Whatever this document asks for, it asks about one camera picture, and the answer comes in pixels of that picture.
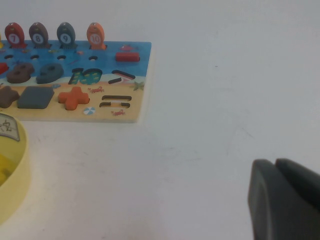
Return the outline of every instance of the brown puzzle piece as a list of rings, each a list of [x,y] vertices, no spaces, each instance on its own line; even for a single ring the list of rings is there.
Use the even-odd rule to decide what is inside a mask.
[[[35,71],[31,63],[21,63],[16,65],[12,71],[8,72],[6,79],[11,84],[21,84],[28,81]]]
[[[19,93],[12,90],[11,87],[5,86],[0,88],[0,108],[8,108],[11,104],[19,99]]]

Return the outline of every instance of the white surface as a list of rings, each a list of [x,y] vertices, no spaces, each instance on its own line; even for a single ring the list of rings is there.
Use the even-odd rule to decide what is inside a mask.
[[[6,24],[150,41],[141,124],[25,122],[32,184],[3,240],[248,240],[251,163],[320,172],[317,0],[16,0]]]

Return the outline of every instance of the wooden puzzle board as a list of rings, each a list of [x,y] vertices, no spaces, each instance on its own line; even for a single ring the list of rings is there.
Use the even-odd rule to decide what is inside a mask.
[[[10,86],[19,95],[28,86],[52,87],[54,91],[45,109],[18,108],[17,101],[14,101],[10,107],[1,108],[2,112],[22,120],[84,122],[136,122],[138,120],[147,83],[151,55],[150,42],[106,41],[106,50],[92,50],[87,41],[76,41],[76,49],[61,49],[57,40],[49,41],[50,49],[36,49],[30,40],[25,41],[27,47],[24,49],[12,49],[7,41],[2,42],[4,47],[0,49],[0,63],[6,63],[9,70],[0,74],[1,88]],[[118,52],[139,53],[140,61],[116,61],[115,56]],[[21,63],[31,63],[34,73],[24,83],[9,83],[6,78],[7,73]],[[40,75],[41,67],[51,63],[62,65],[63,76],[48,84],[38,84],[36,77]],[[102,74],[94,72],[90,75],[90,71],[87,73],[90,69],[101,70]],[[79,104],[75,110],[66,110],[65,105],[58,102],[58,95],[62,92],[70,92],[75,86],[81,87],[83,93],[88,93],[90,101],[88,104]],[[111,96],[111,98],[103,99],[104,96]]]

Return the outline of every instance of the yellow toy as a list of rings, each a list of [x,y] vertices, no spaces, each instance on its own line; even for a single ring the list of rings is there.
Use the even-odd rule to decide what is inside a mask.
[[[0,112],[0,225],[25,198],[29,183],[28,136],[17,119]]]
[[[16,169],[16,164],[0,154],[0,186]]]
[[[0,49],[4,47],[4,44],[1,42],[1,34],[0,34]]]

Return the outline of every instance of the red rectangle piece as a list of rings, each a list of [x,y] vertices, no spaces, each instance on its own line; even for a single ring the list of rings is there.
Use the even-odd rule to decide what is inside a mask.
[[[140,55],[138,52],[117,52],[115,60],[117,62],[139,62]]]

